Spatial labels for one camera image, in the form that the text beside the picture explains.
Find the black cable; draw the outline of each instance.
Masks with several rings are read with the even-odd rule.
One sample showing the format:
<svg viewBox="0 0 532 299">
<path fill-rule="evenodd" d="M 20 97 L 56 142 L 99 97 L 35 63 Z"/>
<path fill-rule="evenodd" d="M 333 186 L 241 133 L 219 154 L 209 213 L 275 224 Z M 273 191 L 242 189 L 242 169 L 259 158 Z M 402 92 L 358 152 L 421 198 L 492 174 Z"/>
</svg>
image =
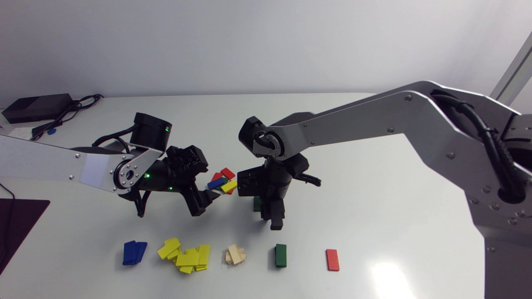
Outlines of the black cable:
<svg viewBox="0 0 532 299">
<path fill-rule="evenodd" d="M 305 184 L 309 182 L 309 183 L 315 185 L 316 187 L 320 187 L 321 186 L 321 180 L 319 178 L 313 177 L 311 175 L 307 175 L 305 173 L 302 173 L 300 175 L 294 176 L 294 179 L 303 181 L 303 182 L 305 182 Z"/>
<path fill-rule="evenodd" d="M 116 132 L 116 133 L 113 133 L 113 134 L 102 136 L 102 137 L 98 138 L 96 141 L 94 141 L 92 146 L 99 146 L 100 144 L 106 142 L 107 140 L 111 140 L 111 139 L 123 136 L 125 134 L 129 134 L 129 133 L 133 132 L 134 130 L 136 130 L 139 126 L 140 126 L 139 124 L 135 123 L 130 128 L 127 128 L 127 129 L 122 130 L 120 132 Z"/>
<path fill-rule="evenodd" d="M 525 198 L 524 187 L 519 183 L 513 158 L 504 143 L 500 140 L 495 130 L 475 112 L 475 108 L 458 99 L 445 94 L 431 94 L 432 97 L 449 105 L 458 113 L 464 114 L 477 129 L 478 136 L 482 139 L 489 161 L 501 183 L 502 189 L 513 195 L 517 200 Z"/>
<path fill-rule="evenodd" d="M 11 192 L 11 190 L 7 189 L 4 185 L 0 184 L 0 187 L 2 187 L 4 190 L 9 192 L 11 194 L 11 196 L 13 197 L 13 199 L 11 201 L 11 206 L 9 208 L 9 213 L 7 215 L 6 224 L 5 224 L 4 250 L 2 250 L 2 257 L 0 258 L 0 264 L 1 264 L 1 263 L 4 262 L 4 259 L 5 259 L 6 253 L 7 253 L 7 241 L 8 241 L 7 235 L 9 233 L 9 229 L 10 229 L 10 226 L 11 226 L 11 218 L 12 218 L 12 215 L 13 215 L 13 207 L 15 206 L 16 197 L 13 194 L 13 192 Z"/>
<path fill-rule="evenodd" d="M 126 150 L 126 153 L 131 154 L 131 152 L 129 151 L 129 146 L 128 146 L 128 144 L 124 141 L 124 139 L 122 139 L 122 138 L 120 138 L 120 137 L 115 137 L 114 139 L 118 140 L 118 142 L 120 142 L 120 143 L 124 146 L 124 149 Z"/>
<path fill-rule="evenodd" d="M 259 137 L 259 134 L 257 134 L 257 133 L 254 133 L 254 134 L 253 134 L 253 140 L 255 140 L 260 146 L 263 146 L 263 147 L 269 148 L 269 149 L 271 149 L 271 150 L 275 150 L 275 145 L 273 144 L 273 142 L 266 142 L 266 141 L 263 141 L 263 140 Z"/>
<path fill-rule="evenodd" d="M 48 130 L 51 130 L 55 127 L 58 127 L 58 126 L 61 126 L 64 122 L 66 121 L 69 121 L 71 119 L 73 119 L 80 110 L 84 110 L 84 109 L 88 109 L 90 107 L 92 107 L 94 104 L 96 104 L 102 97 L 104 97 L 103 95 L 101 94 L 95 94 L 95 95 L 90 95 L 90 96 L 85 96 L 83 98 L 81 98 L 80 100 L 77 100 L 77 101 L 73 101 L 72 102 L 72 105 L 70 105 L 67 109 L 65 109 L 65 111 L 63 111 L 63 113 L 61 113 L 61 115 L 59 115 L 59 117 L 57 117 L 54 121 L 52 122 L 49 122 L 47 124 L 44 124 L 44 125 L 41 125 L 39 127 L 36 127 L 36 128 L 33 128 L 32 130 L 32 138 L 30 140 L 32 141 L 37 141 L 38 139 L 40 139 L 44 132 L 48 131 Z M 82 105 L 81 102 L 84 102 L 90 98 L 93 98 L 94 100 L 87 104 L 87 105 Z M 69 117 L 68 119 L 66 120 L 63 120 L 63 118 L 69 113 L 69 112 L 74 112 L 74 115 Z"/>
</svg>

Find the robotic arm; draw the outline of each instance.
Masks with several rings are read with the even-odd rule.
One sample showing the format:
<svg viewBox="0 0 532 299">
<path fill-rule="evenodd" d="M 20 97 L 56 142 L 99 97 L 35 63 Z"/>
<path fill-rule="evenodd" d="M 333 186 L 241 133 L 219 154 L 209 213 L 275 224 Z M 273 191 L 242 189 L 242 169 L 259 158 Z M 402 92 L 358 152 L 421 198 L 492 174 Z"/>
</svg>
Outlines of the robotic arm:
<svg viewBox="0 0 532 299">
<path fill-rule="evenodd" d="M 143 113 L 136 114 L 134 123 L 126 130 L 99 138 L 92 147 L 72 149 L 0 135 L 0 176 L 73 181 L 113 192 L 134 202 L 139 217 L 144 216 L 152 191 L 181 193 L 192 216 L 205 212 L 220 194 L 199 191 L 195 184 L 196 175 L 207 172 L 209 165 L 201 149 L 170 146 L 167 156 L 158 160 L 167 146 L 172 124 Z M 126 143 L 120 136 L 128 133 L 131 140 Z M 117 141 L 98 147 L 111 139 Z"/>
<path fill-rule="evenodd" d="M 532 115 L 488 97 L 417 82 L 319 114 L 294 113 L 268 127 L 251 117 L 238 138 L 265 162 L 238 173 L 239 195 L 259 196 L 261 217 L 279 230 L 291 180 L 321 184 L 303 173 L 309 164 L 301 151 L 393 134 L 405 134 L 427 166 L 465 191 L 486 243 L 486 298 L 529 298 Z"/>
</svg>

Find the blue block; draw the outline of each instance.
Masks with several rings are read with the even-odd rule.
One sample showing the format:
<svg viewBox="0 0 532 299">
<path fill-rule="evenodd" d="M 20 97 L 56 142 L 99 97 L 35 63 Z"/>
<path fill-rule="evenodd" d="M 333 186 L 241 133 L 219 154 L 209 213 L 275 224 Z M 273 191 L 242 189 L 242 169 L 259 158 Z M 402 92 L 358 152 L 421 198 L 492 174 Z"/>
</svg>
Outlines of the blue block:
<svg viewBox="0 0 532 299">
<path fill-rule="evenodd" d="M 137 245 L 135 241 L 124 243 L 124 261 L 123 265 L 134 264 L 137 260 Z"/>
<path fill-rule="evenodd" d="M 225 184 L 226 182 L 223 180 L 223 178 L 218 178 L 212 182 L 209 182 L 207 183 L 207 186 L 209 187 L 209 189 L 214 189 L 218 186 L 221 186 L 223 184 Z"/>
<path fill-rule="evenodd" d="M 146 251 L 146 246 L 148 246 L 148 243 L 146 242 L 137 242 L 137 257 L 135 259 L 135 264 L 140 263 L 142 260 L 142 257 L 144 256 L 144 252 Z"/>
</svg>

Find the green block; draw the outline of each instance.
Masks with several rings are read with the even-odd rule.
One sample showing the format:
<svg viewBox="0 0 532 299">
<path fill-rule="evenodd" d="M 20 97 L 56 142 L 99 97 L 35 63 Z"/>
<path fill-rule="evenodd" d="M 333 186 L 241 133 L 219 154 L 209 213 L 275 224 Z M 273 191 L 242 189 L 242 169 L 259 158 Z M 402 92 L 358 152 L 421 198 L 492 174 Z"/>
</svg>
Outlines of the green block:
<svg viewBox="0 0 532 299">
<path fill-rule="evenodd" d="M 222 185 L 216 187 L 215 190 L 222 191 L 222 186 L 227 184 L 227 182 L 229 182 L 229 179 L 226 178 L 226 177 L 222 177 L 222 180 L 224 181 L 224 183 Z"/>
<path fill-rule="evenodd" d="M 286 267 L 286 244 L 275 245 L 275 267 Z"/>
<path fill-rule="evenodd" d="M 259 196 L 255 196 L 253 198 L 253 212 L 260 212 L 261 211 L 261 198 Z"/>
</svg>

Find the table surface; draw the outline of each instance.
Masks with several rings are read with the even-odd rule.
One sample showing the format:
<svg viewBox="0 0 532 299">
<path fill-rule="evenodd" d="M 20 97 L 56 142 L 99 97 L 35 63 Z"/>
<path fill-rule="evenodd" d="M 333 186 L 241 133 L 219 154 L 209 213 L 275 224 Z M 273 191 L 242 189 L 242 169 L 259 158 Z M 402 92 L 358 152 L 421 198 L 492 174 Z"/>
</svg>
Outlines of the table surface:
<svg viewBox="0 0 532 299">
<path fill-rule="evenodd" d="M 248 117 L 269 125 L 369 95 L 105 98 L 39 142 L 89 146 L 147 113 L 173 124 L 168 145 L 202 149 L 209 171 L 197 184 L 205 188 L 224 167 L 236 173 L 263 163 L 237 138 Z M 322 186 L 292 182 L 281 231 L 270 231 L 252 198 L 237 192 L 200 217 L 190 216 L 180 194 L 152 193 L 139 218 L 133 203 L 99 189 L 0 178 L 18 198 L 51 201 L 0 276 L 0 298 L 483 298 L 484 241 L 465 196 L 426 167 L 403 135 L 303 154 Z M 211 244 L 209 269 L 185 275 L 162 261 L 156 251 L 171 237 L 183 248 Z M 140 264 L 122 266 L 131 240 L 148 242 L 146 253 Z M 246 249 L 237 266 L 223 261 L 233 243 Z M 287 244 L 286 268 L 275 268 L 276 243 Z M 328 248 L 338 250 L 339 272 L 327 271 Z"/>
</svg>

